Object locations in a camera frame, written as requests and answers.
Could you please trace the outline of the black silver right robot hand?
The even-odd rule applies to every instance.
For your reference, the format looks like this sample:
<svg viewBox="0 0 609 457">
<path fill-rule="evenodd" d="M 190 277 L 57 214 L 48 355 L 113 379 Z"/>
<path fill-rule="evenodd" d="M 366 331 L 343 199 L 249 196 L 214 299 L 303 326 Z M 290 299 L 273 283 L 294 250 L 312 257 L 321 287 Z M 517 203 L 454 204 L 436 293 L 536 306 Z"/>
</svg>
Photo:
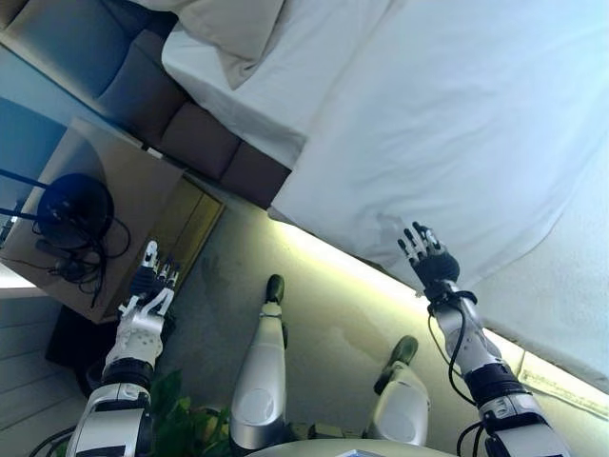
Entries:
<svg viewBox="0 0 609 457">
<path fill-rule="evenodd" d="M 432 228 L 413 222 L 411 228 L 403 230 L 403 235 L 398 245 L 425 294 L 437 295 L 444 283 L 457 282 L 461 272 L 459 263 Z"/>
</svg>

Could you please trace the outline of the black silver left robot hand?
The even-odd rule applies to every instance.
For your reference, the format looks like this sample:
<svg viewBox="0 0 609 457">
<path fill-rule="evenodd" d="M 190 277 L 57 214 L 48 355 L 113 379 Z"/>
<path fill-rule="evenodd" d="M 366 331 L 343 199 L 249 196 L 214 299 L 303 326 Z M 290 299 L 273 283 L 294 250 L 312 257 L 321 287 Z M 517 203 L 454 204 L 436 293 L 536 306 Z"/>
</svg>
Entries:
<svg viewBox="0 0 609 457">
<path fill-rule="evenodd" d="M 174 289 L 180 270 L 181 265 L 171 255 L 162 263 L 157 241 L 150 240 L 130 283 L 130 294 L 148 299 L 165 288 Z"/>
</svg>

